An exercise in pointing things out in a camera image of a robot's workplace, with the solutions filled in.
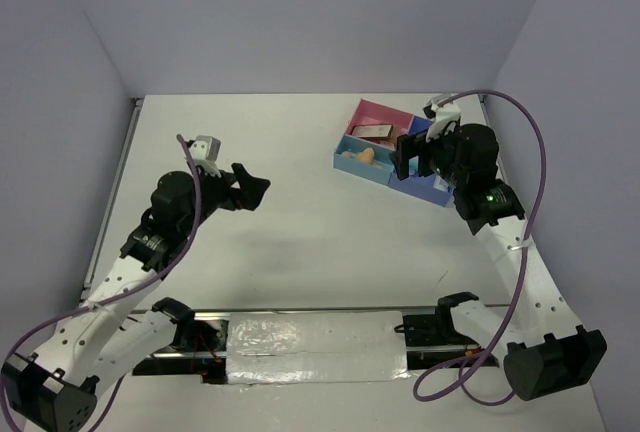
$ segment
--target pink box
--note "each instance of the pink box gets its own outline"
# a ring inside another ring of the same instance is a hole
[[[411,114],[362,99],[351,117],[345,134],[351,135],[358,125],[392,124],[394,126],[392,136],[397,137],[409,131],[412,119]]]

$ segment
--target small object in box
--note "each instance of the small object in box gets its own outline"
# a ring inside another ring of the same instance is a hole
[[[396,150],[396,142],[398,142],[398,137],[400,137],[402,134],[405,134],[405,133],[406,132],[402,130],[400,127],[394,127],[391,130],[391,134],[389,135],[389,138],[378,141],[378,144],[388,149]]]
[[[356,125],[351,135],[359,139],[388,139],[392,129],[391,124]]]
[[[356,160],[364,162],[365,164],[373,165],[373,158],[375,157],[375,155],[376,153],[373,151],[373,149],[371,147],[367,147],[358,155],[356,155],[355,158]]]
[[[409,159],[409,175],[418,175],[418,157]]]

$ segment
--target clear plastic sheet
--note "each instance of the clear plastic sheet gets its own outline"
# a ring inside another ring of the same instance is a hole
[[[233,314],[227,377],[234,384],[378,382],[407,378],[400,312]]]

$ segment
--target gray wall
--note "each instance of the gray wall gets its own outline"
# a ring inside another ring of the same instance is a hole
[[[535,0],[80,0],[134,94],[491,85]]]
[[[609,431],[640,430],[638,0],[538,0],[497,80],[539,119],[549,186],[536,241],[563,295],[609,352],[593,385]],[[509,178],[531,204],[536,146],[491,102]]]
[[[0,17],[4,357],[77,300],[131,106],[74,0],[0,0]]]

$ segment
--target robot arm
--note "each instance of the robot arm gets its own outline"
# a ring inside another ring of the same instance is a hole
[[[587,332],[558,291],[531,238],[526,243],[524,209],[513,189],[497,178],[498,142],[480,124],[460,125],[460,109],[448,97],[433,99],[424,111],[428,130],[398,138],[392,161],[400,180],[418,157],[418,175],[437,174],[454,188],[455,207],[471,233],[496,264],[514,295],[527,248],[526,275],[510,324],[492,354],[523,400],[585,384],[606,351],[600,331]],[[486,347],[502,317],[471,293],[439,301],[441,323],[450,335],[462,335]]]
[[[198,170],[202,198],[199,223],[218,208],[255,210],[270,185],[240,164],[233,173],[218,170],[220,142],[199,136],[187,143]],[[108,305],[99,302],[133,291],[160,274],[187,244],[196,220],[194,180],[170,172],[158,182],[151,207],[129,235],[120,257],[89,299],[89,312],[62,323],[54,336],[28,357],[13,354],[2,378],[13,409],[47,431],[82,428],[98,398],[149,354],[170,344],[184,346],[194,312],[173,299],[156,302],[133,325],[125,321],[137,304],[160,285],[150,284]]]

